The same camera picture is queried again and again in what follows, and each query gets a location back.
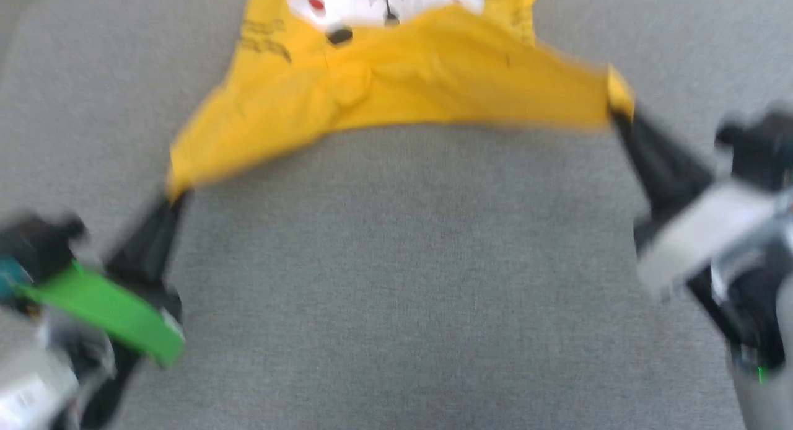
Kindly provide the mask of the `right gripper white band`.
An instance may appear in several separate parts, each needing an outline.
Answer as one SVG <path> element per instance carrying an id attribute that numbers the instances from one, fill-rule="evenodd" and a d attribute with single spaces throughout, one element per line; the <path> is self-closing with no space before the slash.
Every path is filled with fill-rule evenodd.
<path id="1" fill-rule="evenodd" d="M 711 185 L 713 173 L 640 111 L 632 117 L 611 111 L 611 120 L 651 220 L 662 223 L 674 216 L 637 256 L 638 279 L 654 297 L 667 295 L 790 212 L 788 189 L 770 193 L 740 181 Z"/>

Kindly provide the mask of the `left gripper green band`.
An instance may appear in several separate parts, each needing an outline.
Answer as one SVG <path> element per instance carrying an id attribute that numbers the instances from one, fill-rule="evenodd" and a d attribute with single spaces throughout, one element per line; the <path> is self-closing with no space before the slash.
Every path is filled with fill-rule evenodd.
<path id="1" fill-rule="evenodd" d="M 174 200 L 161 198 L 147 210 L 105 263 L 119 279 L 164 286 L 164 276 L 191 192 Z M 162 367 L 180 359 L 186 338 L 175 314 L 155 306 L 97 270 L 72 261 L 42 285 L 17 286 L 29 300 L 67 312 L 108 337 L 146 354 Z"/>

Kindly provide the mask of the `grey fabric sofa cushion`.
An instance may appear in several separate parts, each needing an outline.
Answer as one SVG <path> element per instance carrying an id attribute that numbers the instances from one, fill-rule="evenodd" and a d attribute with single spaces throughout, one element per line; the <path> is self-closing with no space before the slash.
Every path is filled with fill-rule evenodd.
<path id="1" fill-rule="evenodd" d="M 0 0 L 0 216 L 111 250 L 222 80 L 246 0 Z M 635 271 L 611 134 L 334 134 L 194 196 L 186 351 L 109 430 L 744 430 L 719 332 Z"/>

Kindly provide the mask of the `yellow garment with white patches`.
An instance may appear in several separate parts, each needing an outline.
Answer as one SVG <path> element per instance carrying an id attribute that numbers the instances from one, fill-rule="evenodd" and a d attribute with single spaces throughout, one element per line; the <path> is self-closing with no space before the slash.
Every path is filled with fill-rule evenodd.
<path id="1" fill-rule="evenodd" d="M 408 123 L 603 129 L 611 66 L 559 55 L 536 0 L 247 0 L 223 81 L 170 149 L 171 201 L 331 133 Z"/>

